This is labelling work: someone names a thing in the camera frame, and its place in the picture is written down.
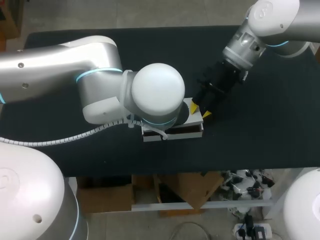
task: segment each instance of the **black table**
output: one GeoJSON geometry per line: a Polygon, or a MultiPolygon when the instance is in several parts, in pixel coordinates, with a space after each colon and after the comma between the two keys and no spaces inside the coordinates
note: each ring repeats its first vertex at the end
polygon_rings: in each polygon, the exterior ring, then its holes
{"type": "MultiPolygon", "coordinates": [[[[31,34],[26,48],[61,44],[91,35],[112,38],[124,69],[151,63],[176,68],[185,97],[195,78],[221,58],[237,26],[71,30],[31,34]]],[[[203,138],[143,142],[141,129],[115,126],[89,138],[39,148],[63,174],[111,176],[237,169],[320,166],[320,65],[312,52],[285,59],[266,51],[216,113],[203,138]]],[[[0,136],[41,142],[92,129],[82,115],[76,86],[40,99],[7,104],[0,136]]]]}

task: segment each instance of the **gray floor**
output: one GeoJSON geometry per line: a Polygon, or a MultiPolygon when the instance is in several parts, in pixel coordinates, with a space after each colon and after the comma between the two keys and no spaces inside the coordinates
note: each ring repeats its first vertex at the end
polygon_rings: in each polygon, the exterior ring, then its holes
{"type": "MultiPolygon", "coordinates": [[[[169,240],[176,225],[195,222],[205,227],[212,240],[234,240],[232,229],[237,219],[224,208],[209,209],[203,214],[159,217],[155,211],[116,212],[88,215],[89,240],[169,240]]],[[[289,240],[281,214],[273,220],[264,221],[283,240],[289,240]]],[[[174,240],[205,240],[206,236],[196,226],[186,225],[174,240]]],[[[274,235],[274,240],[281,238],[274,235]]]]}
{"type": "MultiPolygon", "coordinates": [[[[25,3],[21,37],[7,41],[7,51],[23,48],[32,32],[68,29],[144,28],[237,25],[255,0],[30,0],[25,3]]],[[[201,215],[160,218],[157,212],[88,215],[89,240],[167,240],[175,225],[199,223],[213,239],[232,240],[236,219],[226,209],[201,215]]],[[[269,221],[289,240],[280,214],[269,221]]],[[[202,240],[203,233],[185,227],[175,239],[202,240]]]]}
{"type": "Polygon", "coordinates": [[[237,25],[256,0],[31,0],[24,6],[23,47],[32,32],[68,29],[237,25]]]}

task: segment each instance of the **small box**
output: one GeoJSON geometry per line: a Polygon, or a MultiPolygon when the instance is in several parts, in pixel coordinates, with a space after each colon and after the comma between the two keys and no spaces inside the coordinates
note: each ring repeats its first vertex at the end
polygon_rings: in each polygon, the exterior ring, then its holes
{"type": "Polygon", "coordinates": [[[205,174],[199,172],[162,174],[158,175],[158,178],[196,210],[207,202],[224,181],[217,171],[205,174]]]}
{"type": "MultiPolygon", "coordinates": [[[[191,97],[183,100],[189,109],[191,100],[191,97]]],[[[201,112],[197,109],[192,115],[189,112],[189,117],[184,124],[171,127],[165,133],[168,135],[168,140],[201,138],[204,131],[203,122],[201,112]]],[[[144,142],[161,141],[161,136],[158,133],[146,127],[141,128],[141,133],[144,142]]]]}
{"type": "Polygon", "coordinates": [[[131,183],[126,184],[127,179],[122,180],[121,185],[108,187],[104,187],[107,186],[105,178],[77,177],[76,180],[76,197],[83,213],[131,211],[133,187],[131,183]]]}
{"type": "Polygon", "coordinates": [[[0,0],[0,30],[6,39],[20,36],[25,0],[0,0]]]}

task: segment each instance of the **white cable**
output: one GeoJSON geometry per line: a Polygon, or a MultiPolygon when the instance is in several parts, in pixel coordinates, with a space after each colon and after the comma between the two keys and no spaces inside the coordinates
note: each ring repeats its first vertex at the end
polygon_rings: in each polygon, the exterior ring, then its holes
{"type": "MultiPolygon", "coordinates": [[[[154,131],[154,132],[162,135],[162,139],[163,140],[167,140],[168,139],[168,136],[164,131],[161,131],[159,129],[153,128],[151,126],[148,126],[148,125],[144,124],[141,121],[129,120],[128,122],[130,124],[138,125],[140,127],[145,126],[146,128],[150,129],[151,131],[154,131]]],[[[53,141],[26,142],[26,141],[15,141],[15,140],[10,140],[10,139],[4,138],[4,137],[0,137],[0,143],[19,145],[19,146],[30,147],[30,148],[53,146],[53,145],[65,144],[65,143],[73,142],[73,141],[76,141],[76,140],[79,140],[79,139],[83,139],[83,138],[89,137],[89,136],[91,136],[93,134],[96,134],[98,132],[101,132],[102,130],[110,128],[112,126],[123,124],[123,123],[124,123],[123,119],[117,120],[117,121],[113,121],[113,122],[106,123],[104,125],[98,126],[98,127],[94,128],[94,129],[92,129],[90,131],[86,131],[84,133],[81,133],[81,134],[78,134],[78,135],[75,135],[75,136],[71,136],[71,137],[67,137],[67,138],[63,138],[63,139],[58,139],[58,140],[53,140],[53,141]]]]}
{"type": "Polygon", "coordinates": [[[171,236],[169,237],[168,240],[173,240],[175,238],[175,236],[177,235],[177,233],[182,229],[182,227],[186,224],[189,224],[189,225],[194,225],[196,227],[199,227],[200,229],[203,230],[204,234],[205,234],[205,238],[206,240],[211,240],[211,235],[210,233],[203,227],[201,226],[200,224],[196,223],[196,222],[193,222],[193,221],[186,221],[186,222],[182,222],[182,223],[179,223],[177,226],[174,227],[172,233],[171,233],[171,236]]]}

